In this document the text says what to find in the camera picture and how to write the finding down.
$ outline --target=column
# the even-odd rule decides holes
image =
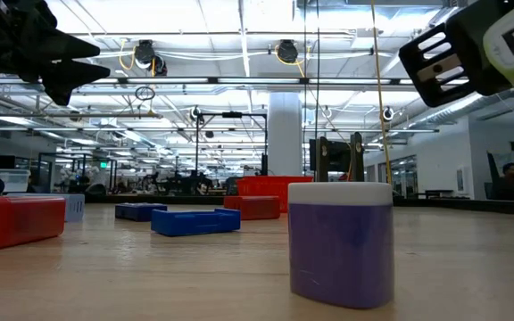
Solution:
[[[269,175],[303,174],[301,101],[297,93],[269,94]]]

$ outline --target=wooden table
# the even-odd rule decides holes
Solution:
[[[395,302],[351,310],[290,293],[286,217],[169,238],[86,210],[62,237],[0,250],[0,320],[514,320],[514,216],[395,209]]]

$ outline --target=blue tray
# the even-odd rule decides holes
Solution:
[[[116,205],[116,218],[131,219],[136,222],[150,222],[152,210],[167,210],[168,206],[155,203],[122,203]]]
[[[230,232],[241,228],[239,210],[152,211],[152,230],[166,236]]]

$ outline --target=purple container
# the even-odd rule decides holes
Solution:
[[[393,299],[390,185],[291,184],[288,215],[292,292],[355,309]]]

